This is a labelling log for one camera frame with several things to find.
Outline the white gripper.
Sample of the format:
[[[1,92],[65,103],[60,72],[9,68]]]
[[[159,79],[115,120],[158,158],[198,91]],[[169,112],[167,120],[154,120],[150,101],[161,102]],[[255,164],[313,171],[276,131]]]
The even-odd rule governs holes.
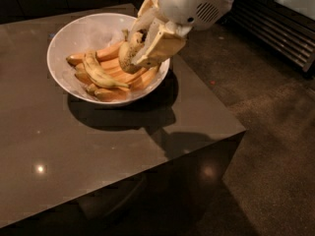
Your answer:
[[[224,16],[233,0],[145,0],[133,23],[128,40],[143,30],[145,45],[131,60],[136,67],[151,68],[181,50],[187,40],[187,28],[206,30]]]

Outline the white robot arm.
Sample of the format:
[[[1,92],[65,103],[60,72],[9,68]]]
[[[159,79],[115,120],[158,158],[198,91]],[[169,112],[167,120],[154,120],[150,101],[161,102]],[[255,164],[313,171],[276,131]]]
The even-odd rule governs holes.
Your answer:
[[[145,0],[122,57],[128,68],[151,68],[181,50],[192,30],[206,30],[230,11],[234,0]]]

